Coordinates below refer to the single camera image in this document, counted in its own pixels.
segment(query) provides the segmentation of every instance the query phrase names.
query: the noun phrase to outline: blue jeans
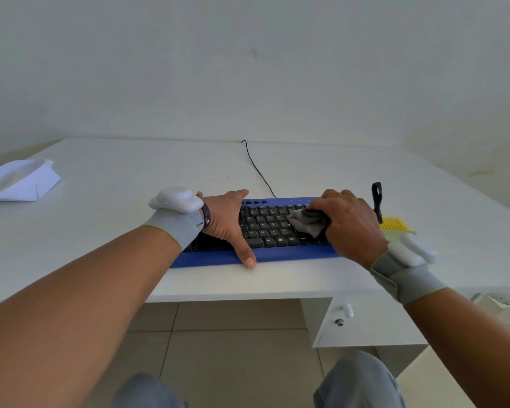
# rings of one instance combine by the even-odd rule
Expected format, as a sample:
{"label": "blue jeans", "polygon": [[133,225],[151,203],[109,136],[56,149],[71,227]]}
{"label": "blue jeans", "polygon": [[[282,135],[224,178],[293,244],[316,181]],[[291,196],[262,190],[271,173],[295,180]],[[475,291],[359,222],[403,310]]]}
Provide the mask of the blue jeans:
{"label": "blue jeans", "polygon": [[[338,360],[314,393],[315,408],[405,408],[387,367],[366,352]],[[110,408],[184,408],[174,392],[157,378],[136,374],[115,394]]]}

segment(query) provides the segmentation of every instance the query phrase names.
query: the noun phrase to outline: paper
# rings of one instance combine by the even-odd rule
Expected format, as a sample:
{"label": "paper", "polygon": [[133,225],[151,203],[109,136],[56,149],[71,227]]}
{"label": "paper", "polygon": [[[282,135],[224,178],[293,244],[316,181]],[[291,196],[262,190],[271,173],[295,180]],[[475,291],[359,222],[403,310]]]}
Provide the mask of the paper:
{"label": "paper", "polygon": [[60,180],[51,160],[15,160],[0,166],[0,201],[35,201]]}

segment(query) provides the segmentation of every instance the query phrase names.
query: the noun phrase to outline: keyboard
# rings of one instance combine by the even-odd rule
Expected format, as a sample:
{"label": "keyboard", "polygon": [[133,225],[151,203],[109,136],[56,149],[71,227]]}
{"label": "keyboard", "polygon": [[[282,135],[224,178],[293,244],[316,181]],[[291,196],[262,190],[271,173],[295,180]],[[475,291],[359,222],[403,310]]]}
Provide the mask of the keyboard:
{"label": "keyboard", "polygon": [[[322,232],[317,238],[300,233],[287,220],[316,197],[245,199],[238,223],[258,262],[302,260],[338,256]],[[241,263],[231,244],[201,233],[171,267],[197,267]]]}

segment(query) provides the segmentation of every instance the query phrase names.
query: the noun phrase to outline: wristband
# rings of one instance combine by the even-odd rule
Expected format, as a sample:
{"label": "wristband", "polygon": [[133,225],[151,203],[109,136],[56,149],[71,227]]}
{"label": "wristband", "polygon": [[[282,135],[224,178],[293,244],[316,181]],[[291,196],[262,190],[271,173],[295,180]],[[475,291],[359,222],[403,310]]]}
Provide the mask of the wristband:
{"label": "wristband", "polygon": [[370,273],[387,293],[403,305],[446,288],[442,281],[428,271],[426,263],[408,267],[390,252],[384,253],[374,262]]}
{"label": "wristband", "polygon": [[183,214],[170,209],[158,209],[142,226],[151,226],[168,233],[184,251],[204,228],[199,211]]}

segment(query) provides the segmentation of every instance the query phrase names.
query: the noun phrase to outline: person's right arm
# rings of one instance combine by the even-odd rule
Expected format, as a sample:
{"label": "person's right arm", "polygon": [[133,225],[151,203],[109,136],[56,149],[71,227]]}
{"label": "person's right arm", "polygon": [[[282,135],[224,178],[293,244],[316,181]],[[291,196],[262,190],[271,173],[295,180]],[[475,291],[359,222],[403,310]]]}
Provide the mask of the person's right arm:
{"label": "person's right arm", "polygon": [[[309,208],[324,211],[326,236],[340,255],[370,270],[387,251],[376,214],[348,190],[327,190]],[[477,408],[510,406],[510,328],[450,288],[404,307]]]}

